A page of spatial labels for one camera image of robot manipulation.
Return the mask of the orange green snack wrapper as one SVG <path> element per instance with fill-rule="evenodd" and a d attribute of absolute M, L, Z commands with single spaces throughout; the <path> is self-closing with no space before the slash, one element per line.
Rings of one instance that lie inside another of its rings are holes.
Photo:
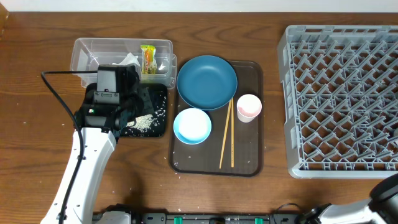
<path fill-rule="evenodd" d="M 157 62 L 155 59 L 156 48 L 153 45 L 141 45 L 142 74 L 156 74 Z"/>

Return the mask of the white cup pink inside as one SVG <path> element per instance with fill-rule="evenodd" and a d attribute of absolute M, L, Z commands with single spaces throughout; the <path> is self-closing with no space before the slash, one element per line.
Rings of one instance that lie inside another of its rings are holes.
<path fill-rule="evenodd" d="M 262 111 L 261 100 L 252 94 L 241 96 L 237 103 L 237 117 L 241 122 L 249 123 Z"/>

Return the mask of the small light blue bowl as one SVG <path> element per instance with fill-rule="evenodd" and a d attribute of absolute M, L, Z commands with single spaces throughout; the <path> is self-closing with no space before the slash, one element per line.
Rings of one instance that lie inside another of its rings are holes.
<path fill-rule="evenodd" d="M 202 110 L 188 108 L 181 111 L 174 119 L 173 131 L 179 141 L 196 145 L 205 141 L 211 133 L 210 117 Z"/>

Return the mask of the pile of rice grains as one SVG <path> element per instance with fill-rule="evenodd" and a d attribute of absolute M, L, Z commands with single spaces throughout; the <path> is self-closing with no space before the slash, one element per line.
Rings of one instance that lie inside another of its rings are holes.
<path fill-rule="evenodd" d="M 164 134 L 166 121 L 166 109 L 159 109 L 152 114 L 136 117 L 126 128 L 133 136 L 157 137 Z"/>

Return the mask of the black rectangular tray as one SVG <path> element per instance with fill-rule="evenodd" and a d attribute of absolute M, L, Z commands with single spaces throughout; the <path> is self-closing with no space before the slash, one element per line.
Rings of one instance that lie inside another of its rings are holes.
<path fill-rule="evenodd" d="M 160 83 L 144 83 L 140 84 L 141 88 L 145 88 L 147 90 L 147 96 L 150 98 L 152 102 L 152 107 L 154 112 L 159 109 L 166 109 L 167 113 L 167 87 Z M 142 137 L 142 136 L 133 136 L 125 127 L 121 131 L 121 137 Z"/>

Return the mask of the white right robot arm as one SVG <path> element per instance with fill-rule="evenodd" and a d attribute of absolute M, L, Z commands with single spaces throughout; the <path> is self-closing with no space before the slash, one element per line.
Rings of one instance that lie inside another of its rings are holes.
<path fill-rule="evenodd" d="M 378 183 L 369 198 L 347 205 L 326 204 L 298 217 L 304 224 L 397 224 L 397 175 Z"/>

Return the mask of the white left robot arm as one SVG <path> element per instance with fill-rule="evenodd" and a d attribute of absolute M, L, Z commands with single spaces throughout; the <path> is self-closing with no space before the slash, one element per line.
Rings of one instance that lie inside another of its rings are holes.
<path fill-rule="evenodd" d="M 134 64 L 100 65 L 94 73 L 96 82 L 87 86 L 75 113 L 47 80 L 50 72 L 41 73 L 75 128 L 65 173 L 42 223 L 91 223 L 104 168 L 121 131 L 136 117 L 154 111 L 148 89 L 140 84 Z"/>

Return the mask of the white tissue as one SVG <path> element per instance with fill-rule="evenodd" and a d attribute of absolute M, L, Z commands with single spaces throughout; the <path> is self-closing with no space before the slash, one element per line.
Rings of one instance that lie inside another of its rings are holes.
<path fill-rule="evenodd" d="M 121 66 L 137 65 L 138 67 L 141 66 L 138 61 L 138 56 L 135 56 L 132 53 L 128 53 L 120 63 L 113 63 L 113 65 L 121 65 Z"/>

